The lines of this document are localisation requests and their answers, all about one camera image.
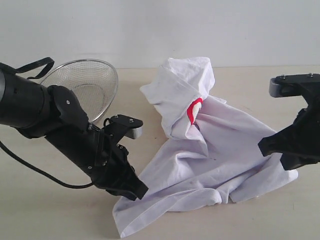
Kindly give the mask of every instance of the metal mesh strainer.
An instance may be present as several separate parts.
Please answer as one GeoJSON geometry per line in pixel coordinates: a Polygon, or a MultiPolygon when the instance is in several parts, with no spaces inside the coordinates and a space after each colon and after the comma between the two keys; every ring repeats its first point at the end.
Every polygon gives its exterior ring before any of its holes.
{"type": "Polygon", "coordinates": [[[118,74],[108,62],[79,59],[51,71],[42,81],[45,87],[64,86],[74,92],[89,121],[98,120],[109,108],[118,90],[118,74]]]}

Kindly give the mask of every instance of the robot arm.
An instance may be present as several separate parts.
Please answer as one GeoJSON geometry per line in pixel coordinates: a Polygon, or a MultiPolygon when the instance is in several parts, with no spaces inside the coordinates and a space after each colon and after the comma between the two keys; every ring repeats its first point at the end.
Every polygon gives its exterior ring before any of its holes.
{"type": "MultiPolygon", "coordinates": [[[[17,72],[0,63],[0,124],[15,128],[29,139],[44,137],[91,178],[88,186],[132,201],[145,195],[147,186],[129,164],[127,149],[118,144],[124,136],[140,136],[141,120],[115,115],[100,129],[89,122],[71,90],[57,85],[45,87],[17,76],[17,72]]],[[[1,147],[9,154],[3,143],[1,147]]]]}
{"type": "Polygon", "coordinates": [[[270,81],[269,93],[274,98],[302,96],[308,106],[292,125],[263,138],[258,144],[261,153],[282,153],[285,170],[320,162],[320,74],[277,76],[270,81]]]}

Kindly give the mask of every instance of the beige table surface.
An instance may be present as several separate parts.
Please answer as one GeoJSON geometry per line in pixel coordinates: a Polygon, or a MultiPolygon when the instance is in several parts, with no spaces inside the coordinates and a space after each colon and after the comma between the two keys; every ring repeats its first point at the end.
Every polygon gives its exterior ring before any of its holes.
{"type": "MultiPolygon", "coordinates": [[[[309,72],[320,73],[320,66],[214,68],[211,94],[278,131],[292,123],[305,102],[301,97],[270,97],[270,78],[309,72]]],[[[120,69],[118,75],[118,94],[107,116],[124,114],[144,121],[143,136],[121,141],[140,173],[166,141],[160,115],[139,91],[156,70],[120,69]]],[[[0,126],[0,135],[17,155],[59,179],[76,185],[89,182],[43,138],[29,140],[7,126],[0,126]]],[[[0,151],[0,240],[119,239],[112,217],[118,199],[95,187],[61,187],[0,151]]],[[[320,239],[320,164],[300,168],[298,180],[259,198],[166,213],[126,239],[320,239]]]]}

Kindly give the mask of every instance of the white t-shirt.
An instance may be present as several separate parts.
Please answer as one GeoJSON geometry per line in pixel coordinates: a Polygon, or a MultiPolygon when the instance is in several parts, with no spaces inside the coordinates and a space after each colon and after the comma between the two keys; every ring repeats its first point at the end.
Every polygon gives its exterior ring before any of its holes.
{"type": "Polygon", "coordinates": [[[214,84],[210,59],[193,57],[169,58],[141,87],[169,139],[139,176],[149,187],[144,198],[121,197],[114,206],[121,238],[165,212],[246,201],[298,177],[296,170],[284,171],[280,153],[262,156],[258,142],[275,131],[209,95],[214,84]]]}

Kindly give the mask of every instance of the strainer rim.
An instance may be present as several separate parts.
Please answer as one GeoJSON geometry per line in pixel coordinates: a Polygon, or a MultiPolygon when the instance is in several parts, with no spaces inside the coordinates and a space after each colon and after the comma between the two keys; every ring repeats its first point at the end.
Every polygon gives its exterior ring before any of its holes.
{"type": "Polygon", "coordinates": [[[67,66],[67,65],[70,65],[70,64],[74,64],[74,63],[77,63],[77,62],[99,62],[99,63],[102,63],[102,64],[106,64],[108,65],[113,71],[114,71],[114,75],[115,75],[115,88],[114,88],[114,91],[113,91],[113,94],[112,94],[112,97],[111,97],[111,100],[110,100],[110,104],[105,106],[101,112],[91,121],[91,123],[97,121],[102,115],[104,115],[106,113],[106,111],[108,110],[108,108],[110,107],[111,103],[114,101],[115,97],[116,97],[116,94],[117,94],[117,91],[118,91],[118,87],[119,87],[119,77],[118,77],[118,73],[117,73],[117,70],[116,68],[109,62],[107,61],[104,61],[104,60],[100,60],[100,59],[95,59],[95,58],[82,58],[82,59],[76,59],[76,60],[71,60],[71,61],[68,61],[68,62],[65,62],[59,66],[57,66],[55,69],[51,70],[46,76],[44,76],[44,78],[42,79],[42,81],[40,82],[40,84],[42,84],[50,75],[52,75],[55,71],[67,66]]]}

